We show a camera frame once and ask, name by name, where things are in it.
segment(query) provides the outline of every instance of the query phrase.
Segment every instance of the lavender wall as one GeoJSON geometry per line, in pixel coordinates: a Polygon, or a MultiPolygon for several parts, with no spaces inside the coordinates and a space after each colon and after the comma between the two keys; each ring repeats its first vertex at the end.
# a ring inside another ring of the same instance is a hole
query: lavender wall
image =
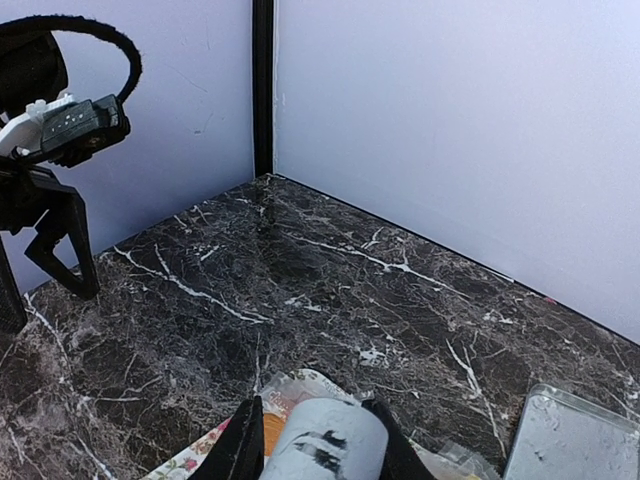
{"type": "Polygon", "coordinates": [[[279,173],[640,341],[640,3],[279,1],[279,173]]]}
{"type": "MultiPolygon", "coordinates": [[[[250,0],[26,0],[3,2],[0,21],[36,13],[110,23],[143,55],[142,82],[125,106],[131,136],[59,171],[87,202],[94,251],[252,178],[250,0]]],[[[56,38],[71,92],[96,99],[119,91],[128,64],[117,49],[84,35],[56,38]]],[[[22,255],[31,238],[3,236],[23,290],[47,278],[22,255]]]]}

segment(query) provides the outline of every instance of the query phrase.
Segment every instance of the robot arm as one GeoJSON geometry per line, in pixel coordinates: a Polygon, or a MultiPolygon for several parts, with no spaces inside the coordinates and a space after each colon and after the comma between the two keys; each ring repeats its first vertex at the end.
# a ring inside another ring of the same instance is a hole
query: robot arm
{"type": "MultiPolygon", "coordinates": [[[[122,104],[142,72],[140,55],[113,27],[82,17],[28,17],[0,25],[0,231],[18,234],[35,228],[25,254],[53,279],[83,299],[99,290],[91,256],[85,204],[72,187],[38,166],[50,162],[72,168],[121,142],[131,127],[122,104]],[[131,63],[118,95],[77,102],[58,98],[67,87],[64,59],[52,30],[88,33],[121,48],[131,63]],[[69,236],[80,275],[55,256],[69,236]]],[[[16,333],[26,315],[0,240],[0,331],[16,333]]]]}

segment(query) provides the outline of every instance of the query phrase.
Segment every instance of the dark marble countertop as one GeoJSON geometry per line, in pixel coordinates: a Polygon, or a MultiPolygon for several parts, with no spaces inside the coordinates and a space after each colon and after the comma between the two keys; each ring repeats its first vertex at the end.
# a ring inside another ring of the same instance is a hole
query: dark marble countertop
{"type": "Polygon", "coordinates": [[[638,420],[640,348],[422,238],[278,177],[97,257],[0,337],[0,478],[136,478],[276,371],[374,389],[408,435],[504,467],[527,391],[638,420]]]}

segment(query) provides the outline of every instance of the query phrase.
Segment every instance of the black cable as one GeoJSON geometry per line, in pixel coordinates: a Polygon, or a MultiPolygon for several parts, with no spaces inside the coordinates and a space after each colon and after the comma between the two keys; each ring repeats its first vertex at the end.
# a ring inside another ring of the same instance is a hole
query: black cable
{"type": "Polygon", "coordinates": [[[63,31],[92,35],[99,40],[118,47],[129,60],[129,78],[118,94],[118,100],[124,103],[136,88],[142,75],[142,57],[134,43],[125,34],[111,25],[80,16],[35,15],[12,20],[0,25],[0,37],[24,35],[33,31],[63,31]]]}

